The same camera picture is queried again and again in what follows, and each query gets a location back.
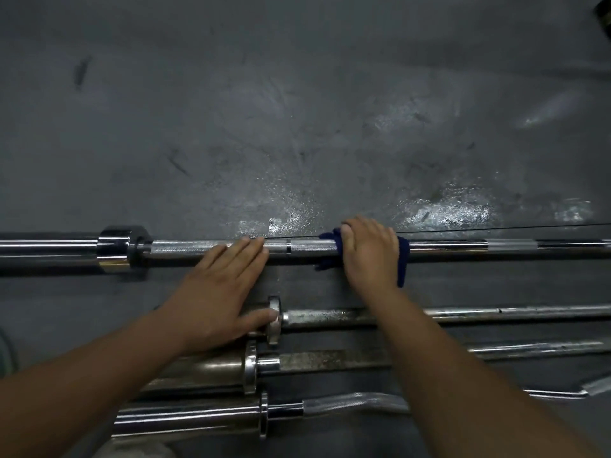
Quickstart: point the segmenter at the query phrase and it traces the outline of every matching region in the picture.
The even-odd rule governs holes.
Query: gray floor
[[[609,237],[611,43],[592,17],[597,1],[0,0],[0,230],[139,223],[165,238],[306,236],[361,212],[418,237]],[[605,302],[609,270],[413,264],[408,287],[429,307]],[[184,273],[1,278],[0,326],[31,364],[148,311]],[[309,266],[268,268],[252,299],[268,294],[286,308],[358,305],[340,273]],[[453,330],[478,342],[608,331]],[[327,333],[286,337],[282,350],[378,342]],[[609,361],[495,366],[562,388]],[[397,392],[390,373],[268,388],[278,399]],[[611,399],[564,414],[599,440],[611,432]],[[177,449],[426,455],[410,419],[360,416]]]

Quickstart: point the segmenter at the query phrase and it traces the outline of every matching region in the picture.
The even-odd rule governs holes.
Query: person's left arm
[[[0,380],[0,450],[56,457],[175,358],[238,339],[274,320],[240,316],[268,253],[263,238],[211,249],[162,307],[105,337]]]

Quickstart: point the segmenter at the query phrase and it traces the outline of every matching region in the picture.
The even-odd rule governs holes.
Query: blue cloth
[[[333,231],[323,233],[318,236],[320,239],[332,239],[337,246],[338,257],[325,257],[317,265],[317,270],[328,270],[333,267],[341,267],[343,265],[343,243],[341,242],[341,233],[339,228],[334,228]],[[405,284],[405,269],[409,259],[409,241],[401,236],[399,238],[399,261],[397,273],[397,286],[400,288]]]

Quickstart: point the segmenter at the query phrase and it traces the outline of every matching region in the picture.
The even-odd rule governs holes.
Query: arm
[[[468,353],[397,288],[398,240],[357,217],[341,227],[350,284],[378,319],[433,456],[600,458],[586,439]]]
[[[158,310],[108,336],[0,381],[0,450],[60,456],[174,358],[238,339],[277,314],[239,316],[268,253],[263,239],[216,246]]]

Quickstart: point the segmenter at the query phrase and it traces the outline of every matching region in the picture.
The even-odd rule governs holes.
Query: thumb
[[[344,253],[355,251],[355,232],[352,231],[350,225],[342,224],[340,228],[341,242],[343,244]]]
[[[235,322],[235,330],[238,333],[237,337],[240,338],[243,335],[265,326],[267,323],[271,323],[273,320],[278,318],[278,312],[271,308],[262,308],[254,310],[246,315],[239,317]]]

